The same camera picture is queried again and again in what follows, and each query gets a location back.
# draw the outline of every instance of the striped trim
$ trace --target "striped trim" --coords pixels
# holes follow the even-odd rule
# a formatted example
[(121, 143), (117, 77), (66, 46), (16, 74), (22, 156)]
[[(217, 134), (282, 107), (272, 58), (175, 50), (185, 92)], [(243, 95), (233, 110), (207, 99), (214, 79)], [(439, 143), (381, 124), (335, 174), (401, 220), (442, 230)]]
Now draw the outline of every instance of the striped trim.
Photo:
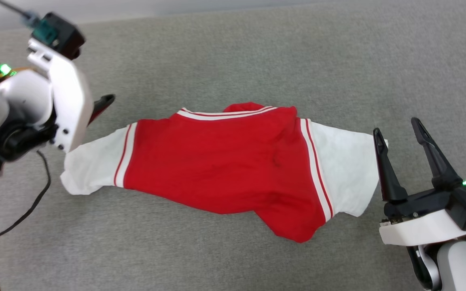
[(136, 126), (137, 122), (130, 124), (127, 129), (127, 134), (125, 135), (125, 143), (123, 144), (123, 153), (122, 159), (118, 164), (116, 173), (114, 174), (114, 185), (123, 188), (123, 180), (125, 178), (125, 173), (131, 162), (134, 149), (134, 136), (136, 135)]
[(301, 134), (305, 138), (307, 143), (307, 149), (309, 150), (309, 165), (310, 173), (312, 174), (312, 180), (314, 181), (314, 186), (316, 187), (316, 192), (318, 193), (318, 198), (320, 199), (320, 204), (325, 214), (325, 221), (329, 221), (333, 217), (333, 209), (330, 203), (330, 198), (325, 189), (325, 184), (322, 180), (321, 167), (318, 160), (318, 153), (316, 152), (316, 146), (314, 145), (314, 139), (310, 134), (309, 123), (310, 119), (300, 119)]
[(205, 113), (205, 112), (192, 112), (186, 108), (183, 108), (177, 112), (180, 116), (187, 118), (192, 118), (196, 120), (222, 120), (222, 119), (231, 119), (231, 118), (240, 118), (253, 116), (257, 114), (264, 114), (271, 110), (277, 109), (277, 107), (263, 107), (259, 110), (254, 111), (237, 111), (237, 112), (219, 112), (219, 113)]

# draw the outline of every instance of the red stripe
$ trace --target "red stripe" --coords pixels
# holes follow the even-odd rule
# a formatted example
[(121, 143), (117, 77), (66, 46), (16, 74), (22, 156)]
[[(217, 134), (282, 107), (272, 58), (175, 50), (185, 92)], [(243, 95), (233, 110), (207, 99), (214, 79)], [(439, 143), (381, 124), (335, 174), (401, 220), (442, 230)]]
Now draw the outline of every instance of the red stripe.
[(194, 114), (194, 115), (198, 115), (198, 116), (237, 116), (237, 115), (244, 115), (244, 114), (255, 114), (255, 113), (259, 113), (259, 112), (264, 112), (268, 109), (271, 109), (272, 107), (268, 107), (268, 108), (263, 108), (263, 109), (259, 109), (259, 110), (255, 110), (255, 111), (248, 111), (248, 112), (244, 112), (244, 113), (231, 113), (231, 114), (197, 114), (195, 112), (192, 112), (192, 111), (188, 111), (188, 109), (181, 109), (181, 111), (184, 111), (184, 112), (187, 112), (189, 114)]
[(305, 122), (307, 123), (307, 133), (309, 134), (310, 144), (312, 144), (312, 151), (314, 152), (314, 158), (316, 159), (316, 169), (318, 170), (318, 176), (320, 177), (321, 188), (323, 189), (323, 193), (325, 194), (325, 198), (327, 199), (328, 207), (330, 208), (330, 217), (332, 218), (333, 217), (332, 205), (330, 204), (330, 199), (328, 198), (327, 190), (325, 189), (325, 184), (323, 184), (323, 179), (321, 178), (320, 164), (318, 162), (318, 155), (316, 154), (316, 148), (314, 147), (314, 141), (312, 139), (312, 136), (311, 136), (310, 130), (309, 130), (309, 120), (305, 119)]
[(129, 138), (129, 131), (131, 130), (131, 126), (132, 126), (132, 124), (129, 124), (129, 128), (127, 129), (127, 134), (125, 135), (125, 144), (123, 145), (122, 158), (120, 159), (120, 163), (118, 164), (118, 168), (116, 168), (116, 173), (114, 173), (114, 185), (115, 186), (116, 186), (116, 177), (118, 176), (118, 171), (120, 170), (120, 167), (122, 166), (123, 157), (125, 156), (125, 149), (127, 149), (127, 140)]

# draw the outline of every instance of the gray carpet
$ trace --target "gray carpet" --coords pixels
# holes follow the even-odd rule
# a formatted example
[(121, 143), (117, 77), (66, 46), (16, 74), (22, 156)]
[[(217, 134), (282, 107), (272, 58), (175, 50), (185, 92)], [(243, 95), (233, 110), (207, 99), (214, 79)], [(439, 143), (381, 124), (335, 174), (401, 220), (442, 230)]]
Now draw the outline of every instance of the gray carpet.
[[(466, 1), (341, 0), (84, 25), (77, 63), (116, 103), (86, 140), (180, 107), (295, 105), (352, 131), (380, 127), (410, 193), (430, 171), (409, 120), (418, 116), (466, 177)], [(0, 33), (0, 61), (27, 62), (28, 32)], [(63, 155), (44, 150), (51, 189), (0, 238), (3, 290), (420, 290), (403, 247), (379, 237), (379, 194), (356, 219), (339, 214), (308, 243), (274, 236), (253, 213), (217, 215), (118, 188), (63, 190)], [(39, 157), (6, 167), (0, 230), (45, 184)]]

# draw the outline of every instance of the white sleeve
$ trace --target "white sleeve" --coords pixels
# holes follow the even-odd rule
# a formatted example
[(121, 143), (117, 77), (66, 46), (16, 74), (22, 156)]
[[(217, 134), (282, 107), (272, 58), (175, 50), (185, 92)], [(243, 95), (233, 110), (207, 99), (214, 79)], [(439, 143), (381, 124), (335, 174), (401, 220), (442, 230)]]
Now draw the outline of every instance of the white sleeve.
[(129, 127), (66, 154), (61, 181), (70, 194), (89, 195), (102, 186), (115, 186)]
[(379, 182), (373, 136), (315, 122), (311, 134), (334, 214), (360, 216)]

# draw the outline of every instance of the red and white shirt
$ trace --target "red and white shirt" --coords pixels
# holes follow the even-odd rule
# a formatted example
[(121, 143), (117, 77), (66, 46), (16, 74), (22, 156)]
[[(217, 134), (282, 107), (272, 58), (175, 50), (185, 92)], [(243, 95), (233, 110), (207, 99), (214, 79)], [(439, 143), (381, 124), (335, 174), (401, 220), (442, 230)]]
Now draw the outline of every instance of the red and white shirt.
[(220, 214), (255, 211), (299, 243), (338, 212), (361, 215), (378, 179), (372, 136), (255, 103), (139, 120), (68, 153), (61, 175), (71, 194), (118, 186)]

